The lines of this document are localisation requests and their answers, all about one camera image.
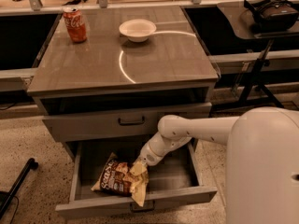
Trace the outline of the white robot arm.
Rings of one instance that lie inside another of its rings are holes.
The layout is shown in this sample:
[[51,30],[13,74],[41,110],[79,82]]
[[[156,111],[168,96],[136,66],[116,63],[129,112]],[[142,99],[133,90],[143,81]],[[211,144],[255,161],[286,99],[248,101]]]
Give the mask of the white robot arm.
[[298,111],[259,107],[239,117],[164,116],[132,174],[193,138],[226,146],[226,224],[299,224]]

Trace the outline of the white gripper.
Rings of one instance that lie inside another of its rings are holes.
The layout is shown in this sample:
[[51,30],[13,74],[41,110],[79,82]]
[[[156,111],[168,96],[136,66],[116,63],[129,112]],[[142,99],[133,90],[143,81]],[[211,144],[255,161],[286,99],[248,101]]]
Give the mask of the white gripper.
[[147,143],[141,148],[139,158],[134,162],[130,173],[132,175],[141,175],[147,171],[148,166],[157,165],[164,157],[164,150],[158,146],[151,143]]

